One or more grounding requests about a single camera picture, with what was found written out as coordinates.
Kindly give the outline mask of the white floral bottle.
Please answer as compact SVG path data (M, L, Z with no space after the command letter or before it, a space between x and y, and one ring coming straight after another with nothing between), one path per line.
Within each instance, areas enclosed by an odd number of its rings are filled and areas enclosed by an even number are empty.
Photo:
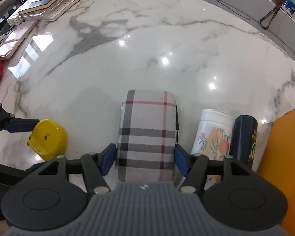
M233 117L214 109L204 109L192 146L192 155L206 155L210 160L222 161L229 154L233 131Z

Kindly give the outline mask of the dark blue cylinder can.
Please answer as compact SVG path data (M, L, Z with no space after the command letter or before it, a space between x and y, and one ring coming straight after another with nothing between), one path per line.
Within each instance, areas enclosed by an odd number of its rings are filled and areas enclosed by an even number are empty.
M244 162L249 168L253 167L257 140L257 120L242 114L234 121L229 155Z

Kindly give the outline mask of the beige books stack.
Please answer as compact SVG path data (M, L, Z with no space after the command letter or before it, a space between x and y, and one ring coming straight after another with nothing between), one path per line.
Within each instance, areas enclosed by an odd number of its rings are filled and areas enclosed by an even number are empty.
M37 10L31 13L20 15L20 7L7 19L7 22L11 26L19 25L23 21L56 21L62 14L64 14L69 8L74 6L80 0L56 0L49 8Z

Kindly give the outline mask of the orange white storage box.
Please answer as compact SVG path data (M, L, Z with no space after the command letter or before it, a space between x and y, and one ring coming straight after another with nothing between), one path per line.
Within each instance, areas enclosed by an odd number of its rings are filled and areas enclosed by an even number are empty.
M288 211L282 227L295 235L295 110L273 123L257 172L286 196Z

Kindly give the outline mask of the yellow tape measure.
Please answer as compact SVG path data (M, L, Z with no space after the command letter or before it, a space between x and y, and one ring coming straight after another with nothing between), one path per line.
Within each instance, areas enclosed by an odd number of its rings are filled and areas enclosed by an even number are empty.
M30 134L27 145L43 160L64 155L67 148L65 129L51 119L40 121Z

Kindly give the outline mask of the plaid glasses case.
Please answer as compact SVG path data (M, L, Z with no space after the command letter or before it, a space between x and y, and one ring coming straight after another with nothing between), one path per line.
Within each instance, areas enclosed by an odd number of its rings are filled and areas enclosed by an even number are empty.
M121 106L116 168L121 182L171 181L179 130L167 91L132 89Z

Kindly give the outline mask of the pink flat case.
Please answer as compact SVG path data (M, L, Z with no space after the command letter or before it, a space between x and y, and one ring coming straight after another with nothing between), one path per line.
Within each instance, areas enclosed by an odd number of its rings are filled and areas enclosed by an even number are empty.
M10 59L38 21L24 21L7 35L0 44L0 60Z

